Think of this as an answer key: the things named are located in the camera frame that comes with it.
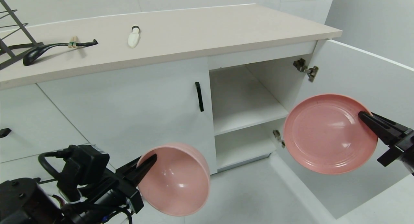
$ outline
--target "black ladle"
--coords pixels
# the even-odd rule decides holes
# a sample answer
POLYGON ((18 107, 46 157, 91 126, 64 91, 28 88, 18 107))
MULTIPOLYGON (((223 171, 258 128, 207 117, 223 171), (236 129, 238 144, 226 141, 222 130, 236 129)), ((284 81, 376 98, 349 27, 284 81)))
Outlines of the black ladle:
MULTIPOLYGON (((94 46, 97 45, 98 41, 95 39, 91 42, 86 43, 76 43, 76 46, 94 46)), ((43 53, 45 53, 48 49, 53 48, 55 46, 68 46, 68 43, 55 43, 55 44, 48 44, 44 46, 38 46, 32 50, 30 50, 24 57, 23 57, 23 65, 29 66, 33 64, 33 62, 40 57, 43 53)))

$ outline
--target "cabinet hinge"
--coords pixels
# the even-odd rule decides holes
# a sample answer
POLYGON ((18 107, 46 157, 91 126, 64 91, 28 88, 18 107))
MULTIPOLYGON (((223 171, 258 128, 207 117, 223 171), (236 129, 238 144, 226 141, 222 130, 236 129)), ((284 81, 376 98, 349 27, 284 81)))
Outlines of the cabinet hinge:
POLYGON ((280 132, 278 130, 273 130, 273 135, 275 136, 276 140, 278 140, 278 142, 282 143, 282 148, 284 148, 285 144, 280 132))
POLYGON ((316 74, 318 73, 319 67, 317 66, 313 66, 312 68, 308 68, 308 66, 305 65, 306 60, 305 59, 299 59, 297 61, 293 62, 294 67, 296 67, 296 69, 299 72, 303 72, 306 73, 309 77, 309 82, 313 82, 313 80, 316 77, 316 74))

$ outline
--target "pink bowl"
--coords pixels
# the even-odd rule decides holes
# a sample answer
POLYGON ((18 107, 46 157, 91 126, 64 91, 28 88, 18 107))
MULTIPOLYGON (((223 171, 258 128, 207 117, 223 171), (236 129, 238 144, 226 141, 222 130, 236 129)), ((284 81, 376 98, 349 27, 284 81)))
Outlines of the pink bowl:
POLYGON ((210 170, 203 155, 184 143, 168 143, 142 155, 137 165, 157 154, 157 162, 138 184, 154 208, 172 216, 199 211, 210 193, 210 170))
POLYGON ((292 157, 322 174, 342 174, 365 164, 378 137, 359 118, 368 111, 358 101, 338 94, 310 97, 289 113, 284 141, 292 157))

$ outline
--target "dish rack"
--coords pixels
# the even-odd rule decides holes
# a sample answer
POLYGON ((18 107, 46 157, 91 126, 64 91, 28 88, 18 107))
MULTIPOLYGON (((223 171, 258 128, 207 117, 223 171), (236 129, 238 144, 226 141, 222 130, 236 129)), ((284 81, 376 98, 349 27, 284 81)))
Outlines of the dish rack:
POLYGON ((16 23, 16 24, 12 24, 12 25, 4 25, 4 26, 2 26, 0 24, 0 29, 1 28, 7 28, 7 27, 14 27, 14 26, 17 26, 18 27, 18 29, 13 30, 9 34, 7 34, 4 37, 1 37, 0 38, 0 56, 3 55, 3 54, 5 54, 5 53, 10 56, 10 59, 7 59, 6 61, 0 63, 0 70, 2 70, 4 68, 10 66, 11 64, 19 61, 20 59, 22 59, 25 56, 25 54, 29 50, 31 50, 32 48, 37 47, 37 46, 41 46, 41 45, 43 45, 43 43, 42 42, 36 42, 34 40, 34 38, 30 35, 30 33, 27 31, 27 29, 25 27, 28 23, 24 23, 23 24, 18 19, 18 17, 15 15, 15 12, 17 11, 17 9, 11 9, 9 7, 9 5, 7 5, 7 3, 6 3, 5 0, 0 0, 0 4, 5 9, 5 11, 1 11, 0 12, 0 15, 1 14, 5 14, 5 15, 3 15, 3 16, 0 17, 0 22, 1 22, 1 19, 5 18, 6 16, 11 16, 13 18, 13 20, 15 21, 15 23, 16 23), (4 43, 3 40, 6 39, 7 37, 9 37, 10 35, 12 35, 13 33, 19 31, 19 30, 22 30, 25 33, 26 37, 30 40, 31 43, 19 44, 19 45, 12 45, 12 46, 6 45, 6 43, 4 43), (28 50, 25 50, 24 52, 19 53, 17 55, 12 52, 12 50, 14 50, 14 49, 22 49, 22 48, 28 48, 28 50))

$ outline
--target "countertop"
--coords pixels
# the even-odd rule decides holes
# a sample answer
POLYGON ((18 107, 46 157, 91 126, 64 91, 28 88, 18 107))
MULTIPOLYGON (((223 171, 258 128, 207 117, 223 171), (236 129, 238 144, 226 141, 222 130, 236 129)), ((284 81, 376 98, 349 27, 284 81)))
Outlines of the countertop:
MULTIPOLYGON (((34 64, 21 61, 0 70, 0 90, 65 77, 161 62, 256 50, 340 37, 342 31, 264 6, 233 5, 101 16, 28 27, 37 42, 93 39, 98 45, 76 50, 59 46, 34 64), (131 27, 141 29, 135 48, 127 45, 131 27)), ((7 45, 29 43, 18 31, 7 45)))

